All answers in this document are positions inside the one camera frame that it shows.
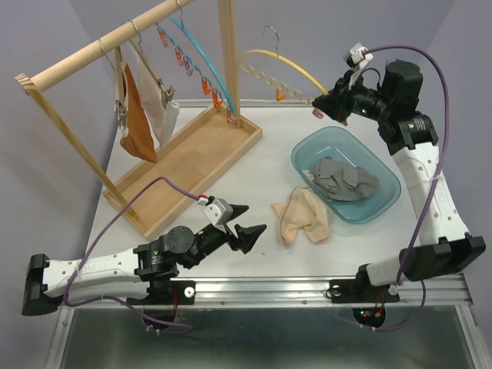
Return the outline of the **grey underwear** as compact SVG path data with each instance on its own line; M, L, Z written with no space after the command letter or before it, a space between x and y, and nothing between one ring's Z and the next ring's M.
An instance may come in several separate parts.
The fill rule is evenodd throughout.
M380 187L379 179L363 168L343 166L326 180L327 192L335 201L359 201L372 197Z
M315 162L309 169L314 182L328 193L337 194L354 190L358 185L359 174L355 167L326 157Z

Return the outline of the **yellow plastic clip hanger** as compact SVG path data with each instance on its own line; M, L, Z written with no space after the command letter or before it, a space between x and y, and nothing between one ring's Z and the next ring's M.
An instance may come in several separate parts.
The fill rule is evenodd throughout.
M265 25L262 34L265 33L274 35L274 49L253 48L243 52L239 57L239 68L268 85L274 92L274 101L311 106L312 114L322 118L324 114L312 104L316 97L326 95L328 89L309 71L280 53L280 37L276 28Z

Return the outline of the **beige underwear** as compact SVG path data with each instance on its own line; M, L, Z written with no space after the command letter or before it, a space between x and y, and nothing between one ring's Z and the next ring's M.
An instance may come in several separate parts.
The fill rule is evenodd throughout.
M285 245L293 244L303 230L312 244L331 236L333 211L311 188L296 187L285 202L271 205L278 217L278 233Z

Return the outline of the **brown underwear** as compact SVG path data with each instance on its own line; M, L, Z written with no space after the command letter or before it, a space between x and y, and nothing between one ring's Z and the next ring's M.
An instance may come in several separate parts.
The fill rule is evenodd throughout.
M157 154L153 137L141 106L138 88L128 65L125 66L126 91L128 93L128 135L120 139L120 146L130 155L155 163Z

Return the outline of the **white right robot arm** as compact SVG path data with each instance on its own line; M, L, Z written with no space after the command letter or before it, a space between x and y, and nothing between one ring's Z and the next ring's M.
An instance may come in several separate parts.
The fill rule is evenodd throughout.
M331 283L335 303L372 302L397 281L423 281L458 274L485 252L460 218L439 166L444 146L434 123L417 110L423 75L417 65L392 61L382 85L364 86L360 64L352 65L334 88L313 101L330 118L343 122L357 114L374 120L378 133L401 171L418 217L419 245L384 261L362 265L352 280Z

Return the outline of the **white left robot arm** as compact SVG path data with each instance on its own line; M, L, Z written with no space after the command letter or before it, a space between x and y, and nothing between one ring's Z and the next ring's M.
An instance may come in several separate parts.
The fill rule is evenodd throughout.
M248 209L216 199L205 207L210 222L200 231L179 225L147 244L116 254L72 261L35 254L26 271L21 313L42 316L61 305L108 297L133 306L193 305L196 283L178 279L180 268L197 267L225 245L232 251L250 252L266 225L228 227L228 221Z

